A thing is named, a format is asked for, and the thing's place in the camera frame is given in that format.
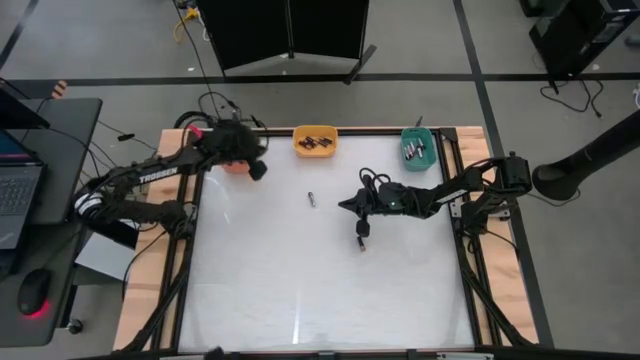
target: metal bracket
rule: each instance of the metal bracket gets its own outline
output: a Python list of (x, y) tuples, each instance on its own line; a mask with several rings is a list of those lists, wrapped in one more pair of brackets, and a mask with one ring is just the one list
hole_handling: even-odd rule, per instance
[(440, 134), (449, 141), (458, 142), (458, 132), (456, 128), (440, 128)]
[[(451, 209), (451, 217), (453, 218), (461, 218), (462, 217), (462, 204), (461, 202), (454, 201), (449, 203), (449, 208)], [(490, 218), (499, 218), (500, 220), (508, 220), (511, 217), (511, 212), (509, 209), (505, 209), (499, 211), (494, 214), (489, 214)]]
[(438, 353), (439, 360), (493, 360), (493, 354)]

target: red light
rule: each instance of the red light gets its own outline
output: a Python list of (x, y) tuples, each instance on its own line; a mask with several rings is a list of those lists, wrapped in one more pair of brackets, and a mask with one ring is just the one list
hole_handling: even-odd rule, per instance
[(44, 304), (42, 304), (40, 310), (34, 312), (31, 315), (25, 315), (24, 317), (26, 317), (27, 319), (39, 319), (47, 312), (47, 310), (49, 310), (49, 300), (44, 301)]
[(193, 133), (198, 137), (198, 139), (202, 139), (202, 130), (198, 129), (193, 125), (187, 126), (187, 129), (190, 129), (191, 131), (193, 131)]

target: black partition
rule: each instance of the black partition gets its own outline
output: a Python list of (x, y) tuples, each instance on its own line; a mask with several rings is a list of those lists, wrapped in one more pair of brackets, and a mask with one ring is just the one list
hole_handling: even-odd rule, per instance
[(363, 52), (369, 0), (198, 0), (225, 70), (295, 52), (357, 59), (351, 83), (376, 47)]
[(284, 0), (199, 0), (220, 68), (231, 69), (289, 51)]
[(359, 59), (368, 0), (291, 0), (295, 52)]

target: small black object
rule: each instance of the small black object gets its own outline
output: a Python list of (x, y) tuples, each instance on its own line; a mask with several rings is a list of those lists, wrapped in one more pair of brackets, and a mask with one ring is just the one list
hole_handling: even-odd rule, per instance
[(224, 359), (224, 351), (219, 346), (209, 351), (208, 353), (204, 354), (204, 360), (222, 360), (222, 359)]
[(311, 150), (316, 147), (316, 141), (308, 136), (306, 139), (298, 141), (298, 144), (307, 150)]
[(76, 335), (81, 333), (82, 329), (84, 329), (84, 325), (80, 320), (69, 319), (69, 323), (67, 324), (67, 330), (69, 331), (69, 333), (71, 333), (72, 335)]
[(18, 290), (18, 310), (24, 315), (38, 312), (47, 299), (50, 282), (50, 270), (40, 268), (28, 273)]
[(364, 242), (360, 236), (358, 236), (358, 245), (360, 245), (360, 251), (367, 251), (367, 248), (364, 246)]
[(118, 136), (118, 141), (127, 141), (129, 139), (133, 139), (134, 137), (136, 137), (136, 134), (124, 134)]
[(331, 145), (331, 144), (333, 144), (333, 140), (331, 140), (331, 139), (329, 139), (329, 138), (324, 138), (324, 137), (323, 137), (323, 138), (321, 138), (321, 139), (320, 139), (320, 140), (318, 140), (318, 141), (319, 141), (320, 143), (327, 144), (327, 145)]
[(327, 147), (329, 146), (329, 144), (326, 141), (323, 141), (323, 139), (320, 140), (316, 140), (316, 143), (322, 147)]
[(267, 172), (267, 165), (260, 160), (248, 160), (247, 163), (249, 164), (249, 175), (251, 179), (254, 181), (262, 179), (262, 176)]

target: laptop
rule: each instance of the laptop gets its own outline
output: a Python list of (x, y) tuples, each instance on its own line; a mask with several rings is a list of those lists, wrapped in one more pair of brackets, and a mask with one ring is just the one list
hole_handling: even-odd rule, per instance
[(0, 129), (0, 250), (17, 247), (45, 168), (34, 153)]

